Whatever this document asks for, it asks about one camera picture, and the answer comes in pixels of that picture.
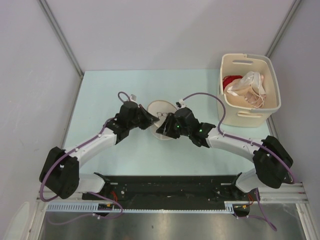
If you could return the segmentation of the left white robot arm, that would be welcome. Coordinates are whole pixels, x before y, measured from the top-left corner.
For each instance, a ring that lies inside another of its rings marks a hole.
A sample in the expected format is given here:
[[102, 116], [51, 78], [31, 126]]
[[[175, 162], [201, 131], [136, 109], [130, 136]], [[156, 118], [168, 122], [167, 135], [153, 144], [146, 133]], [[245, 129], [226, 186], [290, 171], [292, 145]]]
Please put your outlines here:
[[108, 119], [100, 132], [77, 146], [52, 148], [39, 176], [39, 197], [43, 202], [67, 199], [74, 193], [93, 193], [98, 199], [110, 196], [111, 188], [99, 173], [82, 174], [80, 169], [93, 157], [129, 136], [131, 130], [146, 130], [159, 118], [135, 101], [126, 101], [119, 113]]

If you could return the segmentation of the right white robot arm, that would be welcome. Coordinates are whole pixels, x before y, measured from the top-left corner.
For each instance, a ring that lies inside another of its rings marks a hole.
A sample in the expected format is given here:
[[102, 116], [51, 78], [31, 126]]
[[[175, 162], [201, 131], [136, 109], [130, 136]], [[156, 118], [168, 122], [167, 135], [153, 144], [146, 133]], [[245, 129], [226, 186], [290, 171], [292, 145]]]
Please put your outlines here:
[[288, 180], [293, 165], [292, 158], [275, 137], [269, 135], [258, 143], [231, 137], [211, 123], [199, 122], [187, 107], [168, 113], [156, 133], [172, 139], [185, 136], [198, 147], [224, 150], [251, 161], [253, 169], [238, 174], [232, 182], [230, 194], [237, 201], [256, 188], [279, 189]]

